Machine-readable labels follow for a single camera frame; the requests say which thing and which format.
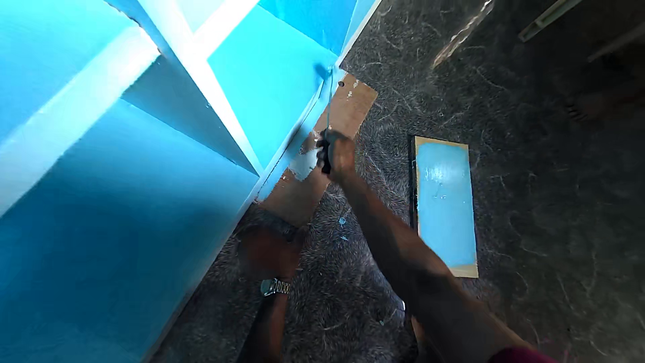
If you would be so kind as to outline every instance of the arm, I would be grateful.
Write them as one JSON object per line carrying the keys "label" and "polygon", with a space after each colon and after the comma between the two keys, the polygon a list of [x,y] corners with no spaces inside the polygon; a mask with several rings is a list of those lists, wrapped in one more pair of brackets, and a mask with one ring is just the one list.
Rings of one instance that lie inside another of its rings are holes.
{"label": "arm", "polygon": [[370,190],[355,171],[353,142],[329,130],[325,139],[329,177],[342,187],[379,269],[416,318],[417,339],[448,362],[486,362],[505,347],[529,346],[470,298],[446,264]]}
{"label": "arm", "polygon": [[280,362],[288,297],[285,294],[273,294],[264,298],[237,359],[238,363]]}
{"label": "arm", "polygon": [[[294,241],[288,243],[284,236],[271,229],[246,231],[241,235],[239,248],[244,267],[257,278],[277,276],[278,280],[291,283],[305,234],[305,229],[298,230]],[[238,363],[280,362],[288,297],[281,293],[264,297],[237,359]]]}

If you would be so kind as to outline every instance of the white paint smear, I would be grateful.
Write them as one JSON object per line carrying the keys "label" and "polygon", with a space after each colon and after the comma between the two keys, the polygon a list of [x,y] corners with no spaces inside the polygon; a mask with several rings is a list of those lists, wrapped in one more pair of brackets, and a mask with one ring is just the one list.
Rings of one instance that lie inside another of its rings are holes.
{"label": "white paint smear", "polygon": [[309,173],[316,168],[316,153],[318,153],[318,149],[309,150],[306,154],[298,154],[289,163],[289,170],[295,175],[296,179],[305,180]]}

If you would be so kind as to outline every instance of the brush handle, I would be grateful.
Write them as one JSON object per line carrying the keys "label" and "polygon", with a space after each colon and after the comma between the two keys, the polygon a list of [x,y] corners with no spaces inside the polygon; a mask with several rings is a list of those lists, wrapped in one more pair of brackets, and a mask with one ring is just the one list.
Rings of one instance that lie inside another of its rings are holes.
{"label": "brush handle", "polygon": [[329,141],[325,140],[324,138],[322,139],[322,151],[324,152],[324,156],[322,158],[323,165],[322,165],[322,172],[329,175],[329,173],[332,171],[332,164],[329,162],[329,146],[331,145]]}

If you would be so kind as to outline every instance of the man's right arm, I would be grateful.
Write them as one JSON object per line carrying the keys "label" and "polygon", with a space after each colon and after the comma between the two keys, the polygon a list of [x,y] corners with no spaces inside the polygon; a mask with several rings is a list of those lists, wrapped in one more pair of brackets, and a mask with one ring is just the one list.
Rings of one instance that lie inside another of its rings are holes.
{"label": "man's right arm", "polygon": [[446,362],[486,362],[505,347],[529,346],[470,298],[446,264],[370,190],[355,171],[353,141],[329,130],[325,137],[329,177],[342,187],[379,269],[420,323],[427,348]]}

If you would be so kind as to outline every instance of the wooden board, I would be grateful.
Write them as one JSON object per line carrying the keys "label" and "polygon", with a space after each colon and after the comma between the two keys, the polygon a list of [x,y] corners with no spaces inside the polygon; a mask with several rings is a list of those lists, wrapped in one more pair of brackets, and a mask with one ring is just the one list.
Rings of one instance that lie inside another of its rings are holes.
{"label": "wooden board", "polygon": [[[330,127],[354,138],[378,93],[351,74],[345,75],[342,83],[344,86],[338,87],[332,98]],[[304,155],[315,149],[320,132],[327,126],[328,109],[329,107],[321,114],[303,142],[300,154]],[[312,170],[302,181],[287,168],[271,194],[261,203],[261,207],[296,227],[306,225],[312,219],[313,212],[329,183],[329,179],[322,174],[319,167]]]}
{"label": "wooden board", "polygon": [[414,138],[419,236],[456,277],[479,277],[468,145]]}

